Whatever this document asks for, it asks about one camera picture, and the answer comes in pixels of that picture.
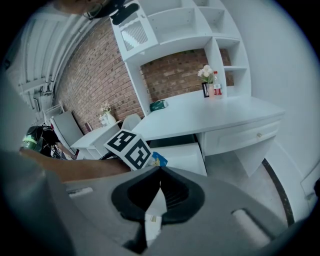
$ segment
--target flower vase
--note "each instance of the flower vase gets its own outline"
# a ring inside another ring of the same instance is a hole
[[[109,112],[105,113],[105,115],[108,119],[109,125],[114,125],[117,122],[116,119],[113,117],[113,115],[110,114]]]
[[[103,114],[99,119],[100,119],[103,126],[109,125],[109,120],[108,120],[108,117],[106,114]]]
[[[214,98],[215,97],[214,84],[213,83],[209,83],[207,86],[208,86],[209,98]]]

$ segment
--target small box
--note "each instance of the small box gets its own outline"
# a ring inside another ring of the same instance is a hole
[[[167,106],[168,106],[168,103],[164,99],[158,100],[150,104],[150,111],[152,112],[156,110],[161,110],[166,108]]]
[[[152,157],[151,150],[141,134],[130,130],[121,129],[104,146],[134,171],[144,168]]]

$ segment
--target white tag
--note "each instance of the white tag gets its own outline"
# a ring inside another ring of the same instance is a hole
[[[167,212],[167,204],[161,188],[155,195],[144,215],[144,230],[147,246],[149,247],[161,232],[162,215]]]
[[[221,89],[221,84],[220,83],[214,84],[213,89]]]

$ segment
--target black floor trim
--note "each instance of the black floor trim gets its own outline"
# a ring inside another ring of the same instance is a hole
[[[288,200],[287,194],[284,190],[284,187],[282,186],[280,180],[278,179],[277,175],[275,174],[275,171],[272,169],[271,165],[268,163],[266,159],[262,161],[262,164],[266,171],[268,172],[270,178],[272,179],[276,190],[278,191],[278,194],[280,196],[281,202],[283,204],[286,221],[288,223],[288,227],[290,227],[292,224],[295,223],[294,215],[292,213],[291,205]]]

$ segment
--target brick wall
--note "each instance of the brick wall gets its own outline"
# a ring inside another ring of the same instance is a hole
[[[202,90],[198,70],[207,65],[205,50],[168,55],[141,66],[141,74],[152,102]]]
[[[195,49],[143,65],[140,72],[150,100],[201,90],[197,73],[207,63],[205,51]],[[100,20],[72,53],[57,88],[55,103],[59,101],[72,111],[84,133],[88,132],[86,122],[93,129],[102,126],[99,115],[103,103],[111,104],[117,120],[133,113],[143,117],[109,19]]]
[[[102,126],[103,103],[111,104],[118,120],[133,113],[143,116],[109,19],[100,20],[74,50],[57,88],[55,103],[59,101],[84,133],[86,122],[93,129]]]
[[[227,49],[220,49],[222,63],[224,66],[231,66],[231,60]],[[226,86],[234,86],[234,75],[232,71],[225,72]]]

